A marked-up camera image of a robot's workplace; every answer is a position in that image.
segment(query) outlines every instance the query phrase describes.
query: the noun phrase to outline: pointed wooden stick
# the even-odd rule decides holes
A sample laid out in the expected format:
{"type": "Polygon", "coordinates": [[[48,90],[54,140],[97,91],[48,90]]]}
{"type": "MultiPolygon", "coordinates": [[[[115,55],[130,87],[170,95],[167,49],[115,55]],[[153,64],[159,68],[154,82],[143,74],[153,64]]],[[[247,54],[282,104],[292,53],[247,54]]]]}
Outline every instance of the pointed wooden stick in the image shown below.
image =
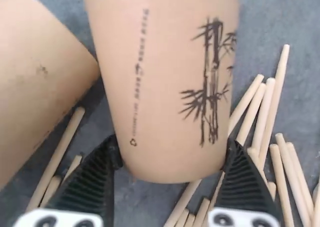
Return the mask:
{"type": "Polygon", "coordinates": [[[294,164],[291,160],[291,156],[287,149],[286,141],[282,133],[277,133],[275,135],[275,139],[279,146],[284,170],[288,178],[290,188],[292,190],[292,194],[293,194],[295,204],[298,209],[302,224],[305,227],[309,227],[311,225],[311,218],[307,210],[307,205],[305,203],[304,196],[302,195],[299,180],[295,172],[294,164]]]}
{"type": "Polygon", "coordinates": [[[75,110],[69,124],[67,125],[67,127],[61,137],[61,140],[60,140],[58,146],[56,147],[56,149],[51,157],[49,164],[47,165],[32,197],[30,199],[30,202],[26,208],[26,212],[32,211],[33,209],[38,207],[38,205],[39,205],[39,203],[40,203],[42,197],[44,196],[44,193],[48,187],[48,184],[50,183],[51,178],[54,176],[54,174],[57,170],[57,167],[60,164],[60,161],[61,161],[62,157],[64,156],[64,154],[68,148],[68,145],[70,144],[84,114],[85,114],[85,109],[82,107],[78,107],[75,110]]]}
{"type": "Polygon", "coordinates": [[[40,207],[44,207],[48,201],[51,199],[51,197],[55,194],[57,191],[59,185],[61,183],[61,178],[59,176],[53,176],[48,188],[45,191],[45,194],[43,196],[42,202],[40,204],[40,207]]]}
{"type": "Polygon", "coordinates": [[[280,203],[282,207],[284,226],[295,227],[294,217],[290,206],[290,199],[286,184],[285,171],[282,165],[279,147],[276,144],[270,145],[270,154],[276,180],[276,186],[279,193],[280,203]]]}
{"type": "Polygon", "coordinates": [[[207,198],[204,198],[198,213],[195,216],[195,220],[192,227],[201,227],[202,223],[205,221],[206,213],[209,208],[210,201],[207,198]]]}
{"type": "Polygon", "coordinates": [[[273,201],[275,201],[276,193],[277,193],[277,186],[274,182],[268,182],[268,189],[271,194],[273,201]]]}
{"type": "Polygon", "coordinates": [[[264,170],[261,169],[261,167],[260,167],[261,165],[259,163],[259,155],[258,155],[257,150],[255,148],[250,147],[246,150],[246,152],[250,156],[250,158],[252,159],[252,162],[254,163],[257,170],[259,171],[264,183],[267,185],[268,184],[267,178],[266,178],[264,170]]]}
{"type": "Polygon", "coordinates": [[[259,157],[259,152],[261,148],[262,137],[264,135],[264,131],[266,128],[267,117],[270,109],[272,95],[274,93],[275,83],[276,83],[275,78],[268,78],[266,80],[265,92],[264,92],[264,96],[261,102],[258,118],[255,125],[251,147],[257,150],[258,157],[259,157]]]}
{"type": "Polygon", "coordinates": [[[296,174],[298,181],[299,181],[299,184],[300,184],[300,189],[302,191],[302,195],[304,198],[306,208],[308,210],[310,218],[312,219],[314,216],[314,202],[312,200],[312,197],[311,197],[308,185],[307,185],[304,171],[302,170],[302,167],[301,167],[297,152],[295,150],[294,144],[291,142],[287,142],[286,146],[287,146],[287,150],[289,151],[289,154],[290,154],[293,166],[294,166],[295,174],[296,174]]]}
{"type": "Polygon", "coordinates": [[[185,191],[183,192],[181,198],[176,203],[173,211],[171,212],[169,218],[164,224],[164,227],[174,227],[177,221],[179,220],[180,216],[184,213],[187,204],[189,203],[192,195],[198,188],[201,179],[190,182],[186,187],[185,191]]]}
{"type": "Polygon", "coordinates": [[[184,209],[175,227],[184,227],[188,218],[188,214],[189,214],[189,210],[184,209]]]}
{"type": "Polygon", "coordinates": [[[236,124],[239,122],[241,116],[246,111],[247,107],[249,106],[252,98],[254,97],[255,93],[257,92],[261,82],[264,80],[264,76],[262,74],[258,74],[247,91],[244,93],[243,97],[235,107],[234,111],[232,112],[230,119],[229,119],[229,128],[228,134],[230,135],[233,129],[235,128],[236,124]]]}
{"type": "Polygon", "coordinates": [[[253,96],[253,99],[249,105],[248,111],[245,114],[239,133],[236,136],[236,141],[238,141],[242,146],[245,144],[249,131],[252,127],[252,124],[255,121],[262,98],[264,97],[264,94],[265,94],[265,90],[266,90],[266,84],[261,83],[258,90],[253,96]]]}
{"type": "Polygon", "coordinates": [[[186,219],[186,222],[184,224],[184,227],[193,227],[195,222],[195,216],[192,213],[189,213],[188,218],[186,219]]]}
{"type": "Polygon", "coordinates": [[[72,163],[70,164],[70,167],[69,167],[68,171],[66,172],[62,182],[64,182],[69,177],[69,175],[71,175],[71,173],[78,167],[78,165],[80,165],[81,160],[82,160],[82,155],[80,155],[80,154],[77,154],[74,157],[74,159],[73,159],[72,163]]]}
{"type": "Polygon", "coordinates": [[[281,97],[281,92],[285,82],[289,51],[290,51],[290,46],[288,44],[285,44],[283,46],[278,68],[275,74],[274,90],[272,94],[271,104],[269,108],[267,121],[265,124],[265,129],[262,136],[261,148],[259,153],[259,159],[260,159],[260,164],[262,169],[265,166],[271,134],[274,128],[278,106],[280,102],[280,97],[281,97]]]}
{"type": "Polygon", "coordinates": [[[222,182],[223,182],[223,180],[225,178],[225,174],[226,174],[225,172],[221,173],[220,179],[218,181],[218,184],[216,185],[215,191],[214,191],[212,199],[210,201],[208,210],[205,213],[204,221],[203,221],[201,227],[208,227],[208,221],[207,221],[208,220],[208,212],[211,211],[213,209],[213,207],[215,206],[215,204],[216,204],[217,197],[218,197],[218,194],[219,194],[219,190],[220,190],[222,182]]]}
{"type": "Polygon", "coordinates": [[[312,227],[320,226],[320,191],[317,192],[314,202],[314,212],[312,217],[312,227]]]}

